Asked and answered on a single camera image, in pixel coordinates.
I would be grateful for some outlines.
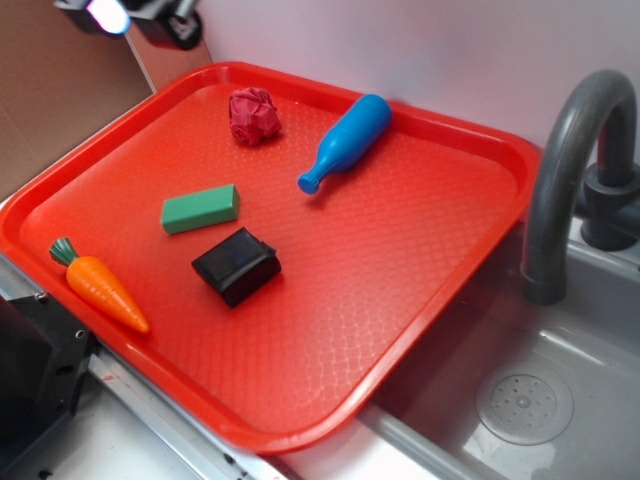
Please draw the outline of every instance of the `plastic tray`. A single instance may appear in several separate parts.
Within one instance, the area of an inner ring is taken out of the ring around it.
[[[283,129],[229,132],[237,88],[269,90]],[[525,209],[539,152],[512,135],[390,102],[390,128],[307,196],[297,177],[359,94],[242,63],[174,82],[22,189],[0,248],[122,359],[232,443],[308,445],[346,422]],[[174,236],[163,201],[236,184],[238,220]],[[230,309],[191,261],[246,227],[282,273]],[[68,236],[121,278],[137,334],[67,287],[48,256]]]

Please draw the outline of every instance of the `tray rim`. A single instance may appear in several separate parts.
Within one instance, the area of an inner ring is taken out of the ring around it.
[[[263,78],[278,78],[283,86],[287,87],[287,96],[292,93],[299,95],[301,102],[305,98],[317,96],[318,93],[330,97],[330,105],[309,100],[305,102],[310,106],[323,108],[334,113],[343,113],[361,94],[327,85],[310,79],[278,72],[263,67],[250,65],[244,62],[223,62],[198,68],[193,72],[183,75],[167,87],[141,102],[138,106],[125,113],[122,117],[107,125],[86,142],[76,147],[65,155],[59,162],[48,168],[45,172],[31,180],[9,199],[0,210],[0,250],[36,283],[46,288],[59,301],[74,303],[70,309],[79,318],[92,318],[96,312],[78,302],[78,299],[65,286],[61,286],[59,279],[51,270],[43,270],[40,263],[30,257],[29,252],[19,242],[19,229],[12,228],[27,218],[30,208],[28,204],[41,204],[62,186],[71,183],[81,173],[99,162],[107,153],[115,149],[122,142],[131,138],[144,126],[158,118],[162,113],[177,105],[184,98],[197,90],[219,83],[242,83],[243,78],[250,77],[255,80],[256,74]],[[502,163],[516,179],[518,192],[507,209],[493,222],[487,232],[471,249],[470,253],[451,272],[447,280],[440,286],[436,293],[423,305],[420,312],[404,328],[393,344],[381,355],[379,361],[364,375],[355,387],[345,397],[344,401],[330,414],[317,422],[296,431],[273,433],[258,431],[247,424],[238,415],[217,402],[217,410],[211,408],[211,402],[216,401],[208,392],[193,385],[185,385],[177,379],[172,372],[172,366],[168,361],[162,361],[158,365],[159,355],[150,355],[141,351],[137,345],[129,342],[118,341],[114,337],[116,329],[110,328],[109,322],[99,325],[100,328],[92,329],[102,338],[109,348],[114,349],[135,370],[141,372],[150,381],[161,388],[167,395],[173,398],[179,405],[203,421],[209,428],[218,432],[227,440],[238,446],[253,450],[262,454],[284,453],[310,445],[350,420],[364,402],[371,396],[375,388],[381,383],[381,379],[388,375],[393,366],[407,353],[411,345],[424,334],[430,324],[436,320],[437,314],[444,309],[449,300],[462,287],[475,270],[483,263],[484,259],[495,248],[499,241],[508,233],[510,228],[522,218],[526,209],[533,183],[535,172],[539,163],[540,149],[531,143],[513,134],[502,132],[490,127],[485,127],[472,122],[459,120],[447,115],[430,112],[412,107],[406,104],[390,100],[394,112],[394,120],[391,128],[406,129],[411,125],[419,124],[413,130],[404,133],[424,135],[426,131],[443,134],[439,137],[442,144],[451,146],[453,136],[462,135],[468,144],[460,145],[459,150],[469,153],[476,152],[478,146],[484,150],[485,155],[480,155],[488,160]],[[519,165],[505,165],[495,158],[487,155],[506,155],[501,150],[506,149],[511,154],[518,156]],[[453,282],[451,277],[463,278],[463,282]]]

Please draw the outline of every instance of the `crumpled paper ball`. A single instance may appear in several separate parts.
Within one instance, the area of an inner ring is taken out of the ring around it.
[[[249,145],[257,145],[282,128],[276,110],[269,92],[262,88],[234,91],[229,98],[231,135]]]

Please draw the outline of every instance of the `orange carrot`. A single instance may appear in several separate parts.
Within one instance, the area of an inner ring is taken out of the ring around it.
[[[140,308],[102,260],[78,256],[68,238],[56,240],[49,254],[67,267],[67,283],[87,303],[134,330],[149,331]]]

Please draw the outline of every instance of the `gray sink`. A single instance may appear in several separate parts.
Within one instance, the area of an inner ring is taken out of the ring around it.
[[[638,266],[570,242],[567,297],[538,307],[522,296],[521,245],[518,226],[365,421],[447,478],[638,478]]]

